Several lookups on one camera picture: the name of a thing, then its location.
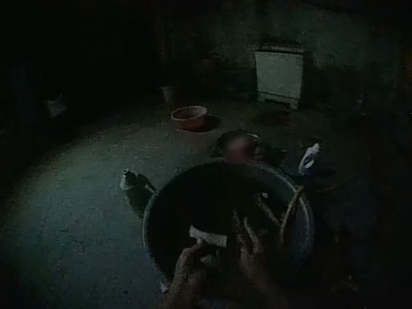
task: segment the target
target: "red plastic bowl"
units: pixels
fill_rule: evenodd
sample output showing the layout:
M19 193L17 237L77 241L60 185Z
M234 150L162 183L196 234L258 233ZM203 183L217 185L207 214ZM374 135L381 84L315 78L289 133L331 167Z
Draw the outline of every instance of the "red plastic bowl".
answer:
M204 106L184 106L171 113L173 121L184 130L194 131L205 123L207 108Z

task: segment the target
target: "white object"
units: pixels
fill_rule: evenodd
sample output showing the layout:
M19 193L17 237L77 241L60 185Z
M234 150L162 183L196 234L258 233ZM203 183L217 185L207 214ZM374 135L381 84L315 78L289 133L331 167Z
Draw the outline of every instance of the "white object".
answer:
M318 143L309 147L304 153L301 163L299 164L299 174L307 175L310 172L311 167L314 165L317 157L319 156L320 146Z
M164 86L160 87L162 90L163 100L166 104L174 104L174 87L173 86Z
M207 233L202 230L198 230L193 225L191 225L189 229L189 235L191 238L195 238L198 242L204 241L210 245L226 248L227 236L225 235Z
M303 49L255 51L258 99L285 102L297 109L303 79Z
M67 107L64 105L62 94L55 100L46 100L46 108L50 118L55 118L63 114Z

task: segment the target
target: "stick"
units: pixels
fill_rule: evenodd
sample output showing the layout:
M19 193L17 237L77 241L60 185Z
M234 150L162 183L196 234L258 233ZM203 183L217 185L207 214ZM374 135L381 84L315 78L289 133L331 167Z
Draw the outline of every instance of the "stick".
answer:
M280 228L280 231L279 231L279 238L278 238L278 242L277 242L278 250L283 250L283 243L284 243L284 240L285 240L286 226L288 224L288 221L289 221L292 213L294 212L294 210L296 208L295 205L299 201L299 197L300 197L302 191L303 191L303 186L301 185L297 188L294 196L292 197L292 199L289 202L288 209L286 211L285 217L283 218L281 228Z

